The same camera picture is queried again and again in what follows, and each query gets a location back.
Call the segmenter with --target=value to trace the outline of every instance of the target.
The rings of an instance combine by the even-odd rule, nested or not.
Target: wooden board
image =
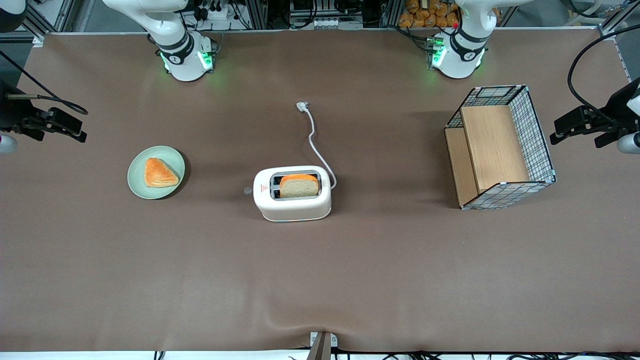
[[[465,205],[478,196],[476,188],[476,177],[471,165],[469,146],[467,137],[462,127],[450,127],[444,129],[449,148],[449,159],[451,159],[451,169],[453,170],[453,180],[456,183],[456,194],[458,204]]]
[[[460,109],[479,193],[504,181],[529,181],[509,106]]]

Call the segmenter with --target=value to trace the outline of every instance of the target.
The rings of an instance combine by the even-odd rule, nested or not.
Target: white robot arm
[[[27,0],[0,0],[0,33],[20,27],[27,17]]]
[[[160,48],[164,67],[180,81],[193,81],[213,70],[216,43],[197,31],[187,31],[176,11],[189,0],[103,0],[149,32]]]
[[[456,0],[462,16],[460,25],[450,32],[441,32],[438,52],[431,65],[446,76],[462,79],[471,75],[484,54],[484,45],[497,22],[493,8],[517,6],[533,0]]]

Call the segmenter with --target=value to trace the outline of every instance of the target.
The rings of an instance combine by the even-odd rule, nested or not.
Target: bag of bread
[[[415,20],[422,20],[425,21],[426,19],[429,18],[429,10],[426,9],[420,9],[415,13]]]
[[[404,0],[404,5],[406,6],[406,10],[410,13],[415,13],[420,10],[420,3],[418,0]]]
[[[447,15],[447,8],[447,4],[442,3],[440,0],[430,0],[429,2],[429,12],[436,16]]]
[[[449,26],[450,28],[453,27],[454,24],[458,23],[458,16],[456,15],[456,13],[449,13],[446,19],[447,19],[447,26]]]
[[[434,15],[429,16],[424,21],[424,27],[425,28],[432,28],[433,26],[435,26],[435,24],[436,24],[436,17]]]
[[[403,13],[402,15],[400,15],[400,20],[398,20],[399,27],[406,29],[406,28],[410,28],[412,24],[413,24],[413,14]]]
[[[441,28],[446,28],[447,27],[447,19],[443,18],[443,17],[437,17],[436,18],[436,26],[440,26]]]
[[[495,24],[500,25],[500,22],[502,21],[502,14],[500,13],[500,9],[493,8],[493,12],[495,13],[495,16],[496,16]]]

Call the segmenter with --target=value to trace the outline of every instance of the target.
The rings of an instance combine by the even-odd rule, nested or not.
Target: plate
[[[149,158],[162,160],[178,177],[178,185],[167,188],[150,188],[145,184],[145,163]],[[142,199],[160,199],[172,193],[180,186],[184,177],[184,159],[182,155],[169,146],[154,146],[139,153],[129,165],[127,182],[131,191]]]

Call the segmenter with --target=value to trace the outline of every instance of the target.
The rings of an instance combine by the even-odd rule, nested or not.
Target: metal bracket
[[[307,360],[330,360],[331,348],[338,347],[338,337],[330,332],[311,333],[311,351]]]
[[[338,337],[330,332],[327,332],[327,335],[329,335],[330,339],[331,339],[331,347],[338,347]],[[318,336],[317,332],[312,332],[310,337],[309,337],[309,346],[313,347],[314,346],[314,342],[316,342],[316,338]]]

